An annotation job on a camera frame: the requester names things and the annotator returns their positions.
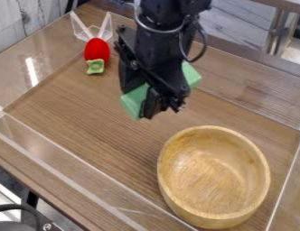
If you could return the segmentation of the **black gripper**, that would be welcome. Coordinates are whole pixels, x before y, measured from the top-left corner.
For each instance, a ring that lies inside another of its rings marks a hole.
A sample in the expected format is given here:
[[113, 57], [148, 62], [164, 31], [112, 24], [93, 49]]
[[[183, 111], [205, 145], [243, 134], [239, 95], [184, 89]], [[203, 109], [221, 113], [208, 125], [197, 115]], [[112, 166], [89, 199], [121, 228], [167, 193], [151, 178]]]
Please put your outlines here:
[[149, 85], [141, 106], [141, 118], [152, 119], [167, 110], [180, 111], [192, 94], [181, 65], [203, 57], [189, 57], [193, 39], [207, 31], [196, 15], [173, 24], [155, 23], [136, 17], [137, 27], [117, 29], [116, 51], [120, 54], [120, 88], [124, 94]]

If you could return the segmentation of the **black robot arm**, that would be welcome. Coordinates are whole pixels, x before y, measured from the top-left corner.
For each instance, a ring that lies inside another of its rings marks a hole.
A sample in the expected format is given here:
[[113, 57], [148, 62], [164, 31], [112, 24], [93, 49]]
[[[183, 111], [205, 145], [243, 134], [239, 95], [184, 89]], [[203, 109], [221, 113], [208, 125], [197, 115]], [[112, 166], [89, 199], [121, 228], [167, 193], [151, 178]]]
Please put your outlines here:
[[135, 28], [117, 29], [121, 104], [133, 119], [151, 119], [167, 110], [180, 111], [203, 81], [189, 56], [195, 36], [207, 40], [199, 22], [212, 0], [140, 0]]

